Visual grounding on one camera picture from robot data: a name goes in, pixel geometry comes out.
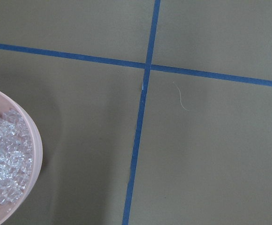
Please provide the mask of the clear ice cube pile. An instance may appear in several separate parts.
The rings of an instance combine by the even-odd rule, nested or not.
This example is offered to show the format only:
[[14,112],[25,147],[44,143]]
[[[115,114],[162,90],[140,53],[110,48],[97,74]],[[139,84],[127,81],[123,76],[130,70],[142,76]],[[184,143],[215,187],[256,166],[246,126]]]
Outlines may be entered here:
[[21,114],[11,109],[0,116],[0,205],[15,203],[30,181],[32,140]]

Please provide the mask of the pink plastic bowl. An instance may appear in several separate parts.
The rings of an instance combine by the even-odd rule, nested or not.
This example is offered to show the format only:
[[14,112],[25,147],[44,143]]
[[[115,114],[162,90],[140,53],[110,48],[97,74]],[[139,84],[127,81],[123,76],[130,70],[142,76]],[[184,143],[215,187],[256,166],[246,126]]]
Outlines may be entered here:
[[14,100],[12,100],[10,97],[5,95],[4,93],[0,92],[0,116],[4,112],[9,111],[10,109],[15,109],[21,114],[21,116],[23,117],[29,129],[31,140],[32,140],[33,166],[32,166],[30,181],[28,182],[22,197],[15,203],[6,203],[0,206],[0,225],[3,224],[28,197],[28,195],[30,194],[31,190],[33,189],[38,179],[41,166],[42,166],[42,161],[43,161],[42,140],[41,140],[41,136],[38,131],[38,128],[36,124],[34,123],[33,119]]

